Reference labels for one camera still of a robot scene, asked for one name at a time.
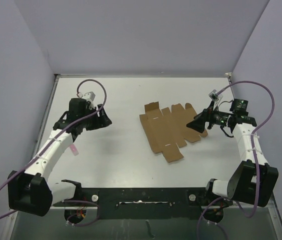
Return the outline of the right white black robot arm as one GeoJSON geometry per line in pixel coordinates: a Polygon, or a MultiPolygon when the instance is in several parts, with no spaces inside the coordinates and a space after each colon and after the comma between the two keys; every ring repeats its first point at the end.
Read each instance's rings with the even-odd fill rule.
{"type": "Polygon", "coordinates": [[[231,137],[237,142],[240,164],[231,178],[226,181],[212,178],[203,192],[204,200],[211,205],[224,197],[265,207],[279,177],[278,169],[269,165],[261,150],[259,137],[254,132],[257,123],[248,115],[247,106],[247,100],[234,99],[227,113],[219,111],[211,102],[208,108],[186,125],[199,133],[214,125],[222,130],[228,127],[231,137]]]}

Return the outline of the brown cardboard box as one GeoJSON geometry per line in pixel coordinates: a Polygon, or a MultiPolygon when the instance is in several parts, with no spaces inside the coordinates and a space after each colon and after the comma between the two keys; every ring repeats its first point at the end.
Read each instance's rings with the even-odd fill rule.
{"type": "Polygon", "coordinates": [[[197,115],[190,103],[173,104],[170,108],[160,108],[159,102],[151,102],[144,106],[144,114],[139,116],[141,125],[155,154],[162,154],[168,163],[184,158],[180,148],[187,142],[196,143],[208,136],[187,127],[197,115]]]}

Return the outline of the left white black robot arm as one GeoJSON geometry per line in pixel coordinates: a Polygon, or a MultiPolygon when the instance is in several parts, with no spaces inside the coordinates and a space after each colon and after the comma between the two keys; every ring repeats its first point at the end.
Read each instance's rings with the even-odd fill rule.
{"type": "Polygon", "coordinates": [[[12,210],[44,216],[56,203],[67,201],[76,206],[83,200],[81,183],[62,179],[49,185],[53,168],[66,149],[83,131],[94,131],[112,124],[104,105],[94,105],[89,98],[72,98],[68,110],[54,123],[48,140],[34,156],[34,161],[9,175],[8,204],[12,210]]]}

